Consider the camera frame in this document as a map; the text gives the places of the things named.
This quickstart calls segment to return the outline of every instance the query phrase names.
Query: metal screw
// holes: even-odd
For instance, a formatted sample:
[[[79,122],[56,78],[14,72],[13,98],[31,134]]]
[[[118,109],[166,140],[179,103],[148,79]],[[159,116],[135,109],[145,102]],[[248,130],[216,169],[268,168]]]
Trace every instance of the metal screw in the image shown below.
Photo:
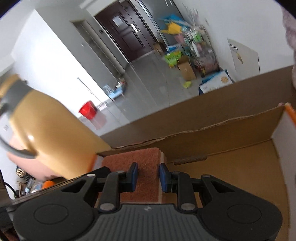
[[[106,202],[100,205],[100,209],[103,211],[111,211],[115,208],[114,204]]]
[[[195,209],[195,205],[192,203],[183,203],[181,209],[184,211],[192,211]]]

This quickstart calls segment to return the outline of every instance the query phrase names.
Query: gray handle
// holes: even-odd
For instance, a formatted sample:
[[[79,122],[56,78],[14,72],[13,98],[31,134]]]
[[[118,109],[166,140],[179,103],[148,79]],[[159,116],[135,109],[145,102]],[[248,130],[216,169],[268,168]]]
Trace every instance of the gray handle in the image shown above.
[[[1,116],[7,111],[8,105],[3,104],[0,108],[0,118]],[[36,156],[33,155],[31,152],[28,150],[18,150],[15,149],[14,147],[10,146],[1,136],[0,136],[0,145],[7,150],[8,152],[11,152],[12,154],[22,157],[22,158],[27,158],[27,159],[35,159]]]

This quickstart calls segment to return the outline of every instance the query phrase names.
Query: door handle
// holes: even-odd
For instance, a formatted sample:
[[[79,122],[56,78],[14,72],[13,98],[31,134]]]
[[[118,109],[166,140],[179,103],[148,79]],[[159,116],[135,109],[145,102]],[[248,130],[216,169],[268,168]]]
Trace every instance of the door handle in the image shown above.
[[[133,23],[131,24],[131,27],[134,29],[134,31],[135,31],[136,33],[139,32]]]

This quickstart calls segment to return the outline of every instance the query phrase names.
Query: dark brown door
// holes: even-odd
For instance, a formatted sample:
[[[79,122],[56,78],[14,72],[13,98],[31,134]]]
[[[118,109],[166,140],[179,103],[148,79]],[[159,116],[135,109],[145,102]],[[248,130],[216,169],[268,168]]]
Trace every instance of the dark brown door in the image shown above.
[[[114,3],[95,18],[112,35],[129,61],[153,49],[154,38],[129,1]]]

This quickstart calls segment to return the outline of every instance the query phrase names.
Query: yellow kettle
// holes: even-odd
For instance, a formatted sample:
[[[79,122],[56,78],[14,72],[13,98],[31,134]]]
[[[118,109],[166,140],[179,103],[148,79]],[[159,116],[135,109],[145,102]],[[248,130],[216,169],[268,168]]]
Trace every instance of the yellow kettle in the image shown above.
[[[56,99],[12,75],[0,85],[0,117],[6,113],[24,150],[0,144],[12,154],[38,159],[72,179],[92,170],[96,153],[111,149]]]

